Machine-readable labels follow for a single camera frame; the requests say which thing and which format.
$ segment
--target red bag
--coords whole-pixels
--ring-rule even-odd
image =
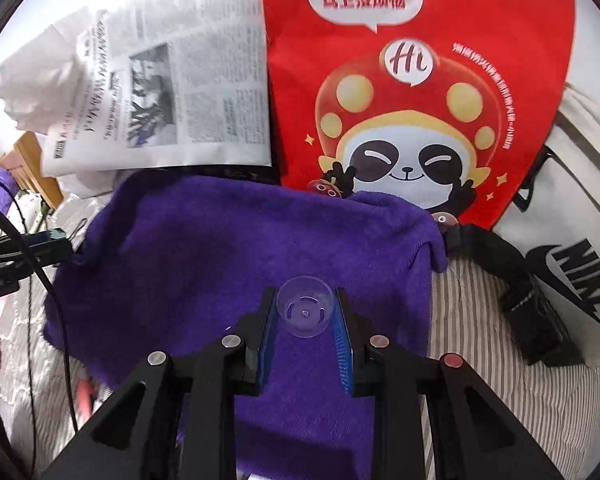
[[[551,127],[574,0],[264,0],[283,184],[490,228]]]

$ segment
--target cartoon panda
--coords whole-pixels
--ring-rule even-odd
[[[419,40],[392,41],[337,68],[320,87],[322,179],[343,197],[380,191],[457,217],[490,174],[503,117],[475,72]]]

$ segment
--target wooden bed frame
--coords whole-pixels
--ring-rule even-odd
[[[20,188],[40,193],[51,209],[56,209],[64,197],[58,181],[42,176],[40,160],[42,150],[36,134],[25,132],[13,145],[13,151],[0,157],[0,168],[8,170]]]

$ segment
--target purple cloth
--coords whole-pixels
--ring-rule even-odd
[[[432,266],[446,266],[435,222],[395,196],[338,200],[143,171],[93,220],[55,286],[71,354],[115,387],[153,350],[183,355],[230,332],[265,286],[301,274],[343,286],[378,333],[425,354]],[[45,336],[59,346],[55,310],[46,313]],[[344,393],[330,329],[309,339],[280,329],[266,390],[235,407],[242,470],[369,477],[373,400]]]
[[[0,182],[3,183],[14,196],[20,191],[20,186],[18,186],[13,175],[3,168],[0,168]],[[3,215],[8,213],[12,202],[13,200],[9,196],[9,193],[0,187],[0,212]]]

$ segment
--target transparent plastic cup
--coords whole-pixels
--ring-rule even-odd
[[[331,287],[313,276],[296,276],[285,282],[276,296],[276,307],[287,331],[314,337],[329,325],[335,297]]]

